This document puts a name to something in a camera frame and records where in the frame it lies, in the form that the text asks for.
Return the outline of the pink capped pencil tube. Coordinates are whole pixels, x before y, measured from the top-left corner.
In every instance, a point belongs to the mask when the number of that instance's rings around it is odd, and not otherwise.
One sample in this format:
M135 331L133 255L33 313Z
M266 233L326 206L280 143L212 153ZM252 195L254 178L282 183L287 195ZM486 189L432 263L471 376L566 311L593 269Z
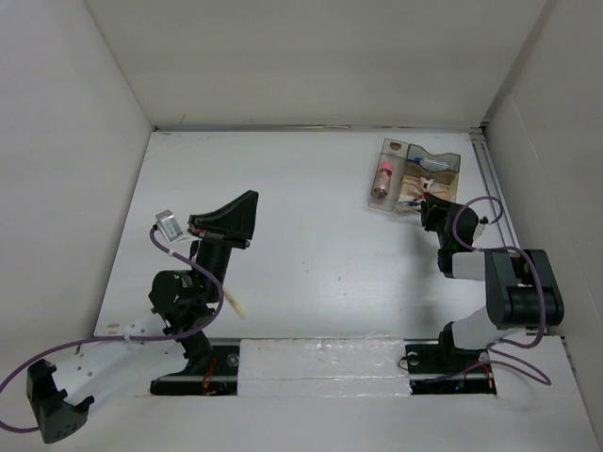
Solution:
M371 188L371 195L374 198L384 199L389 194L393 169L394 166L389 161L383 161L378 167Z

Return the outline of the yellow highlighter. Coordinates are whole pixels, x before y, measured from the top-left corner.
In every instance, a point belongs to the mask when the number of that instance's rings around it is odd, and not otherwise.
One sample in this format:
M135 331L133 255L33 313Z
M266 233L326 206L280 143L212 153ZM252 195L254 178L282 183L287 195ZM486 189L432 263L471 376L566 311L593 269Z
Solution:
M242 319L245 320L247 318L247 311L244 306L234 297L234 295L227 289L223 288L223 294L225 299L231 305L236 314Z

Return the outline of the blue white ballpoint pen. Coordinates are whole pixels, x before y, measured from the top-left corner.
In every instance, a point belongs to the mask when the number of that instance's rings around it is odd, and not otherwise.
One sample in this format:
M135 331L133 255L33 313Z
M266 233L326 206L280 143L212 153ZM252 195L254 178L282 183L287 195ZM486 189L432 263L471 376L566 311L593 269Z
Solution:
M420 209L421 203L420 202L399 202L397 204L398 209Z

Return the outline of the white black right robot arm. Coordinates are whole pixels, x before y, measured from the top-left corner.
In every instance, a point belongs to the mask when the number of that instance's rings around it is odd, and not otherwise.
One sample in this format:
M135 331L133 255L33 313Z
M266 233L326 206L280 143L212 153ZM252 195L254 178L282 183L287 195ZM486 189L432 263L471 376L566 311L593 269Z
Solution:
M536 347L549 327L564 318L564 302L544 250L517 247L480 248L479 232L492 220L479 217L471 205L461 205L431 193L420 203L421 225L437 234L437 265L449 279L483 282L484 306L463 319L449 322L439 333L435 359L448 371L497 343Z

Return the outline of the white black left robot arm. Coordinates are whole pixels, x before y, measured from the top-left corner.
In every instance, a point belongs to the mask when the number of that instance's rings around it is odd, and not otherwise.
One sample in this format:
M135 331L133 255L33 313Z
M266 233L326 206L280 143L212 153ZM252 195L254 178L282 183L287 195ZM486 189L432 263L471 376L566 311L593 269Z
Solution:
M149 313L112 333L73 341L80 351L69 360L53 363L43 352L26 367L26 396L45 444L75 434L110 398L140 382L199 375L202 390L212 390L221 359L204 331L226 303L244 314L224 280L233 250L251 244L258 201L258 192L248 190L213 212L190 216L185 230L172 211L156 215L152 244L183 268L155 274Z

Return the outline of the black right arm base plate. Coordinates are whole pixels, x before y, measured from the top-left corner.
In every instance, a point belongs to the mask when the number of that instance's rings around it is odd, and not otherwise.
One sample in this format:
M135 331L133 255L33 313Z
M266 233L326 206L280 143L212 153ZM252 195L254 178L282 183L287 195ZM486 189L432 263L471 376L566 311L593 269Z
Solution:
M480 363L480 353L445 354L437 344L405 345L398 367L409 377L412 396L491 395L497 393L492 368Z

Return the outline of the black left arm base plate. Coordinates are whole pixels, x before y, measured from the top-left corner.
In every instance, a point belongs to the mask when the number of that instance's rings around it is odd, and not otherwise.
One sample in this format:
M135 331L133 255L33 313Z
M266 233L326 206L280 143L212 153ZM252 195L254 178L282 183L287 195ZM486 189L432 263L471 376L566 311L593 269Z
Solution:
M153 396L236 396L240 343L214 344L213 353L200 369L187 365L181 372L155 379Z

